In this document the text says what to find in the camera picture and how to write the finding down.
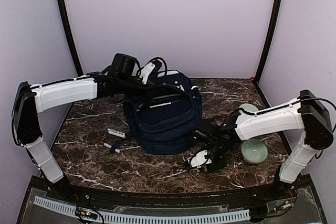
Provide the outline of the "navy blue student backpack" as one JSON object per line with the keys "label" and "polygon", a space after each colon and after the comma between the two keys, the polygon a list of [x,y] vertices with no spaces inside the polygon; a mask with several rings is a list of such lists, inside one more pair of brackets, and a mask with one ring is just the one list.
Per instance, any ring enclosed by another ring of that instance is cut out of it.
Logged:
{"label": "navy blue student backpack", "polygon": [[[155,84],[141,94],[125,95],[123,113],[131,137],[149,154],[171,155],[193,147],[196,126],[202,118],[202,96],[194,82],[177,70],[160,72]],[[150,109],[150,105],[181,100]]]}

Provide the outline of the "blue pen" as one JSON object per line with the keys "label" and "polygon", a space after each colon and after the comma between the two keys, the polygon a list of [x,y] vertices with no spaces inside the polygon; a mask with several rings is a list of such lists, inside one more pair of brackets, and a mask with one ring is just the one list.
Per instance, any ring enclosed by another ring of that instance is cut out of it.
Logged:
{"label": "blue pen", "polygon": [[175,104],[175,103],[179,103],[180,101],[181,100],[174,100],[174,101],[170,101],[170,102],[150,105],[149,108],[152,109],[152,108],[158,108],[158,107],[162,107],[162,106],[172,105],[172,104]]}

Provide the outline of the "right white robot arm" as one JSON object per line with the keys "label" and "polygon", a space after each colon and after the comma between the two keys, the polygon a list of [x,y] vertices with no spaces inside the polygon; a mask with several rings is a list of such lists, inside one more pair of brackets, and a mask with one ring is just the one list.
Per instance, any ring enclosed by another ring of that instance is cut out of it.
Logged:
{"label": "right white robot arm", "polygon": [[323,105],[325,101],[310,90],[302,90],[297,98],[278,106],[256,112],[239,108],[221,125],[199,122],[194,138],[203,141],[205,146],[188,159],[188,164],[191,168],[205,166],[214,172],[227,165],[226,153],[240,141],[281,131],[302,130],[298,144],[277,169],[274,182],[262,196],[278,200],[291,189],[317,153],[333,143],[335,125]]}

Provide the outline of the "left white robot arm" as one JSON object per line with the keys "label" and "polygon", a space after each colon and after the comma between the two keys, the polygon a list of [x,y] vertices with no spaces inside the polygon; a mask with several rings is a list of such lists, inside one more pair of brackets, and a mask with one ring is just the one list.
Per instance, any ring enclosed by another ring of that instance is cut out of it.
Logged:
{"label": "left white robot arm", "polygon": [[15,144],[24,147],[47,180],[54,184],[53,191],[63,201],[74,197],[74,189],[65,181],[65,175],[50,148],[43,139],[38,115],[49,109],[83,100],[112,97],[117,94],[136,94],[153,89],[148,78],[162,64],[150,60],[134,72],[139,61],[133,56],[116,54],[112,64],[102,72],[91,72],[45,84],[19,84],[11,114],[11,130]]}

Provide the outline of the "blue cap marker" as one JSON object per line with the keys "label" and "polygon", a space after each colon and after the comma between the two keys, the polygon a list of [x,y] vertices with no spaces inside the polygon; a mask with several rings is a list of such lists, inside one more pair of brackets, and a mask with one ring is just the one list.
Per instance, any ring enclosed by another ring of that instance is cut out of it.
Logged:
{"label": "blue cap marker", "polygon": [[109,129],[109,128],[104,129],[103,131],[105,133],[108,133],[110,135],[117,136],[123,139],[130,139],[132,136],[130,133],[125,133],[125,132],[121,132],[121,131],[117,131],[117,130]]}

